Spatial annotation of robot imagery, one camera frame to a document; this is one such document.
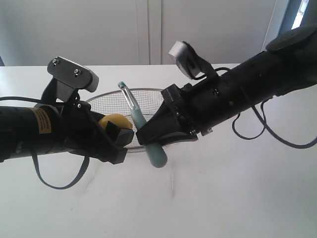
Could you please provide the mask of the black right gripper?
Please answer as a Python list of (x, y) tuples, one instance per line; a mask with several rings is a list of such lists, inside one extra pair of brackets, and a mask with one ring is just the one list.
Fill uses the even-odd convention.
[(228, 71), (195, 85), (168, 86), (161, 93), (163, 103), (158, 111), (137, 131), (139, 144), (197, 141), (197, 132), (207, 134), (248, 107), (247, 83), (247, 73)]

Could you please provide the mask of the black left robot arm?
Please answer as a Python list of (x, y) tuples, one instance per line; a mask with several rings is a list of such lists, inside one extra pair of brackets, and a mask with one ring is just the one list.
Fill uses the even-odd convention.
[(122, 163), (134, 137), (130, 128), (109, 122), (80, 101), (74, 105), (0, 108), (0, 160), (69, 152), (112, 164)]

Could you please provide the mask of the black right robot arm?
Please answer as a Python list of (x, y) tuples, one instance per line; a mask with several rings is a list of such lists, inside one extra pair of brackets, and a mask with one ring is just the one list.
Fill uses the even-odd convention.
[(196, 141), (216, 125), (273, 96), (317, 83), (317, 26), (304, 25), (272, 40), (266, 50), (222, 75), (170, 85), (163, 103), (136, 136), (141, 145)]

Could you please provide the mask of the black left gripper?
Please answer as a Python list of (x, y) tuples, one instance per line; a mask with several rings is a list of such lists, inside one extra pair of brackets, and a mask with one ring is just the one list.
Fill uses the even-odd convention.
[(91, 105), (83, 101), (58, 103), (58, 112), (58, 153), (69, 152), (111, 164), (124, 162), (124, 146), (134, 137), (132, 129), (105, 121), (106, 115), (92, 111)]

